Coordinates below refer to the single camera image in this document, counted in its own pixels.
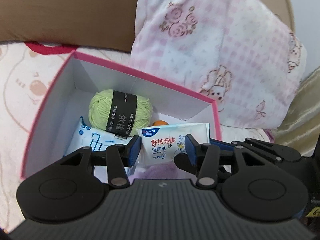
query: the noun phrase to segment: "yellow label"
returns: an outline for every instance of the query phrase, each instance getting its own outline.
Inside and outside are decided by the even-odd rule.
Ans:
[[[313,210],[309,212],[308,215],[306,215],[307,218],[316,218],[320,217],[320,207],[315,207]]]

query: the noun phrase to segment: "bed sheet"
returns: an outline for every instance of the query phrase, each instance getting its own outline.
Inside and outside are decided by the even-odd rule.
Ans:
[[[127,65],[130,55],[112,50],[29,42],[0,44],[0,227],[23,221],[15,194],[28,134],[50,83],[73,50]],[[221,127],[226,142],[246,137],[269,141],[263,130]]]

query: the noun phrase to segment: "green yarn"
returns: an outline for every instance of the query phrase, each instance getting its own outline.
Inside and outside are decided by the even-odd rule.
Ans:
[[[89,104],[89,121],[94,128],[105,130],[110,114],[113,90],[96,93]],[[149,126],[152,105],[149,99],[137,96],[137,111],[130,136],[137,134],[137,129]]]

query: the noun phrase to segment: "pink box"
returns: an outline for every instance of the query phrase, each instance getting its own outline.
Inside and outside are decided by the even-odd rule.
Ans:
[[[149,98],[152,121],[208,122],[210,138],[221,140],[214,100],[155,76],[74,51],[62,65],[47,91],[26,145],[21,177],[27,178],[62,158],[96,92],[113,89]]]

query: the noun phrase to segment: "ribbed gray panel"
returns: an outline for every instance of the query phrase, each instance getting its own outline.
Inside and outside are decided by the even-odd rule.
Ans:
[[[30,220],[16,228],[13,240],[311,240],[297,220],[278,224],[246,221],[228,211],[216,194],[198,190],[189,180],[135,180],[111,191],[90,215],[60,225]]]

